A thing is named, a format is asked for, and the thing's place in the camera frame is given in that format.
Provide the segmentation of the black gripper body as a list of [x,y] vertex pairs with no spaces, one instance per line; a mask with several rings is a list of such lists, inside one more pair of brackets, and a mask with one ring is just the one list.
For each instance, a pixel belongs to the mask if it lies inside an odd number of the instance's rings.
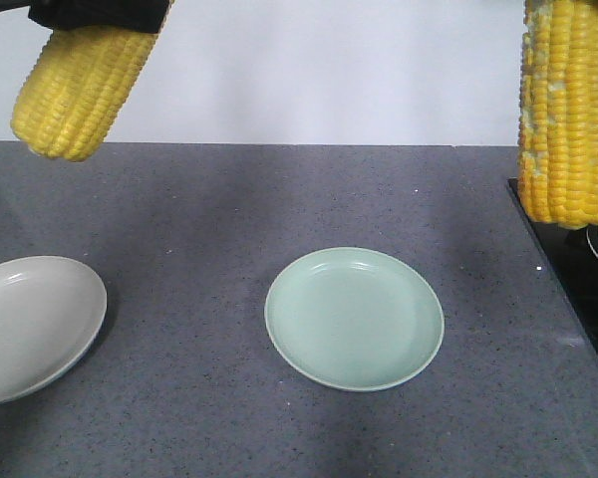
[[170,6],[167,0],[32,1],[29,18],[53,30],[112,26],[155,34]]

